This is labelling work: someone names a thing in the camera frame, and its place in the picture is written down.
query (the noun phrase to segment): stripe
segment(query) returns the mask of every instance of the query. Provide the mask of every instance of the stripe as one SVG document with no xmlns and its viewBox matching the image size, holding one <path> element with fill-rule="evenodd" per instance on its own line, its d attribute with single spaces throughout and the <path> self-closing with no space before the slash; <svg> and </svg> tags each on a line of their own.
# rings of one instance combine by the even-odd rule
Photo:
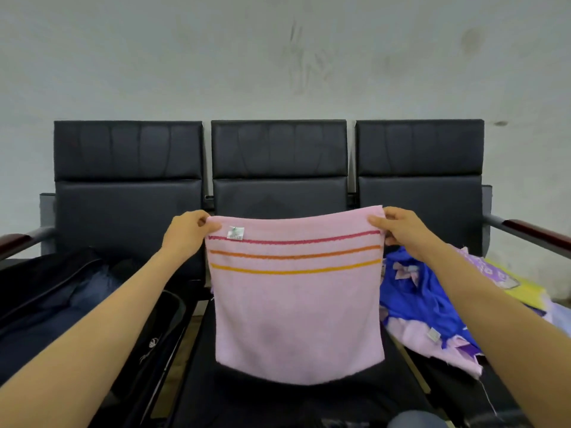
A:
<svg viewBox="0 0 571 428">
<path fill-rule="evenodd" d="M 213 240 L 226 240 L 229 242 L 241 242 L 241 243 L 254 243 L 257 245 L 303 245 L 306 243 L 322 243 L 322 242 L 332 242 L 335 240 L 346 240 L 348 238 L 368 236 L 372 234 L 380 234 L 379 230 L 363 231 L 362 233 L 355 233 L 346 236 L 336 236 L 327 238 L 314 238 L 310 240 L 234 240 L 233 238 L 227 238 L 223 236 L 209 236 L 208 238 Z"/>
<path fill-rule="evenodd" d="M 228 257 L 241 257 L 243 259 L 318 259 L 320 257 L 335 257 L 337 255 L 353 254 L 355 252 L 372 251 L 373 249 L 381 249 L 381 245 L 364 246 L 363 248 L 347 249 L 346 251 L 324 252 L 321 254 L 305 254 L 305 255 L 255 255 L 243 254 L 241 252 L 228 251 L 209 251 L 211 254 L 224 255 Z"/>
<path fill-rule="evenodd" d="M 374 259 L 373 261 L 366 261 L 348 266 L 326 267 L 325 269 L 310 269 L 310 270 L 255 270 L 255 269 L 239 269 L 237 267 L 221 266 L 219 264 L 210 263 L 215 269 L 228 270 L 229 272 L 238 273 L 253 273 L 262 275 L 301 275 L 307 273 L 325 273 L 337 272 L 338 270 L 357 269 L 358 267 L 370 266 L 373 264 L 381 263 L 381 259 Z"/>
</svg>

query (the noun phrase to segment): white wall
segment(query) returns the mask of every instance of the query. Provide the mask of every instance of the white wall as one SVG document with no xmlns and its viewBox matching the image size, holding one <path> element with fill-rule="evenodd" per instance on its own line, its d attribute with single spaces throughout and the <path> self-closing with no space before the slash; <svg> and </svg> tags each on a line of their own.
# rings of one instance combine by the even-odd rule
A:
<svg viewBox="0 0 571 428">
<path fill-rule="evenodd" d="M 212 119 L 481 117 L 493 211 L 571 235 L 570 12 L 571 0 L 0 0 L 0 234 L 39 224 L 54 119 L 203 120 L 210 139 Z M 570 293 L 567 259 L 499 232 L 490 257 Z"/>
</svg>

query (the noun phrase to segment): person's left arm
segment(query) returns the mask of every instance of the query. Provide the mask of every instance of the person's left arm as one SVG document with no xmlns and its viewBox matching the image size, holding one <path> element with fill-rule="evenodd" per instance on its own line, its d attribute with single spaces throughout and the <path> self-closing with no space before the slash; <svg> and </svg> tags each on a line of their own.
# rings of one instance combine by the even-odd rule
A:
<svg viewBox="0 0 571 428">
<path fill-rule="evenodd" d="M 176 216 L 145 266 L 0 388 L 3 428 L 89 425 L 167 281 L 219 229 L 208 216 Z"/>
</svg>

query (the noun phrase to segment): person's right arm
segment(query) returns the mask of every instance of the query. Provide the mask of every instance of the person's right arm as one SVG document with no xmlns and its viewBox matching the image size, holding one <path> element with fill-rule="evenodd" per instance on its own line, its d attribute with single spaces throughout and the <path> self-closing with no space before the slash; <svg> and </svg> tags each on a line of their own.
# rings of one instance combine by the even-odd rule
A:
<svg viewBox="0 0 571 428">
<path fill-rule="evenodd" d="M 482 275 L 418 216 L 394 207 L 388 219 L 370 216 L 386 230 L 388 245 L 404 245 L 436 274 L 490 364 L 537 428 L 571 426 L 571 339 Z"/>
</svg>

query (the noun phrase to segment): person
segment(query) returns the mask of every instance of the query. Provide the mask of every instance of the person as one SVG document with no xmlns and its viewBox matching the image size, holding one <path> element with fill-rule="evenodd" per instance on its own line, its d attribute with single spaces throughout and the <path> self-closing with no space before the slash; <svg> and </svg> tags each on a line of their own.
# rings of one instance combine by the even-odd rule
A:
<svg viewBox="0 0 571 428">
<path fill-rule="evenodd" d="M 569 425 L 571 339 L 506 295 L 414 212 L 370 216 L 437 275 L 458 314 L 537 428 Z M 0 388 L 4 428 L 87 427 L 125 363 L 168 279 L 218 230 L 197 210 L 173 218 L 160 250 L 132 278 L 47 346 Z M 436 427 L 434 415 L 399 415 L 389 426 Z"/>
</svg>

